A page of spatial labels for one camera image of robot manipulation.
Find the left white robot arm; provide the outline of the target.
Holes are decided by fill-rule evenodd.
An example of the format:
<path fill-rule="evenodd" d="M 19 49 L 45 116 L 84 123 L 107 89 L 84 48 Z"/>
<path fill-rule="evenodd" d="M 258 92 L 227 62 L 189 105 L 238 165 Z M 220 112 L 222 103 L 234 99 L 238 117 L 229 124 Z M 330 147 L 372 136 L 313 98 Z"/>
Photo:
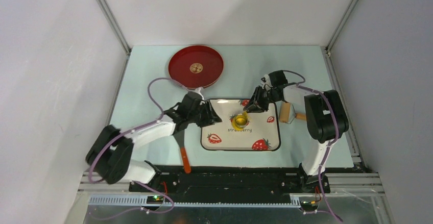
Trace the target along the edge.
<path fill-rule="evenodd" d="M 153 192 L 161 186 L 158 169 L 149 161 L 132 159 L 133 151 L 157 139 L 173 136 L 184 155 L 184 134 L 190 124 L 204 128 L 219 122 L 222 119 L 210 100 L 190 91 L 155 121 L 124 131 L 113 125 L 105 126 L 85 161 L 90 167 L 89 172 L 96 172 L 107 184 L 141 182 L 144 188 Z"/>

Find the white strawberry print tray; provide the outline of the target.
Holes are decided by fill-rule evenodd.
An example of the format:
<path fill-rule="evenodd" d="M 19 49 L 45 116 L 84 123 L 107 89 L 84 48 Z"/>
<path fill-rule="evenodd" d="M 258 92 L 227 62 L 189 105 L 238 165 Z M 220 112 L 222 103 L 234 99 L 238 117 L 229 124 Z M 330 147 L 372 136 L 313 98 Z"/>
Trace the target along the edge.
<path fill-rule="evenodd" d="M 248 121 L 239 129 L 233 123 L 239 121 L 248 99 L 211 99 L 210 103 L 222 122 L 203 127 L 201 145 L 210 151 L 275 151 L 281 139 L 277 107 L 270 104 L 263 113 L 249 113 Z"/>

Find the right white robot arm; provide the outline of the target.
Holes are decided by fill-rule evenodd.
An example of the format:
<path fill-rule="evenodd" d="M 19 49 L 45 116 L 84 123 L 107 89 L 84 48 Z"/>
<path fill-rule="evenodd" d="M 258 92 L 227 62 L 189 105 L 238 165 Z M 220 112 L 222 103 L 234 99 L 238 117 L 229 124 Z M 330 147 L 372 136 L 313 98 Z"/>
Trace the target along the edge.
<path fill-rule="evenodd" d="M 304 106 L 308 133 L 315 143 L 300 164 L 304 174 L 298 176 L 297 186 L 303 192 L 311 192 L 318 184 L 315 176 L 325 171 L 327 158 L 334 144 L 348 131 L 349 121 L 336 90 L 319 91 L 305 87 L 304 76 L 300 76 L 299 82 L 289 82 L 288 72 L 278 70 L 264 75 L 243 110 L 262 113 L 276 102 Z"/>

